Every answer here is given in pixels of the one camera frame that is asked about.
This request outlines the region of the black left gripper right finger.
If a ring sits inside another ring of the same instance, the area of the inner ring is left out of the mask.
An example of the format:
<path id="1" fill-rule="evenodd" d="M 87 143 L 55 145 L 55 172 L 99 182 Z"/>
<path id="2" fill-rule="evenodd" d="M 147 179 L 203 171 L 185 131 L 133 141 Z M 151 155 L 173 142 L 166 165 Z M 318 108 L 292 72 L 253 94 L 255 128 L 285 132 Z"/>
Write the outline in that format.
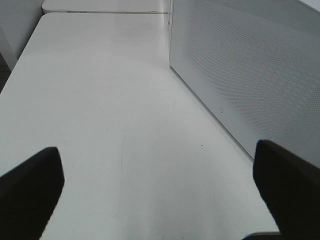
<path id="1" fill-rule="evenodd" d="M 253 179 L 283 239 L 320 238 L 320 170 L 270 140 L 259 140 Z"/>

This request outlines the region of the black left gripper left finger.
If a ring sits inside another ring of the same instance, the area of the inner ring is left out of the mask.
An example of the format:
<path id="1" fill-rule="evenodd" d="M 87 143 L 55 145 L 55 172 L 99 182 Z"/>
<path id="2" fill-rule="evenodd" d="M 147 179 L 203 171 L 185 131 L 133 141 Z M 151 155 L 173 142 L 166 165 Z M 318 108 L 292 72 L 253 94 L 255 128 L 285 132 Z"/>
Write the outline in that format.
<path id="1" fill-rule="evenodd" d="M 65 184 L 57 147 L 46 147 L 0 178 L 0 238 L 39 240 Z"/>

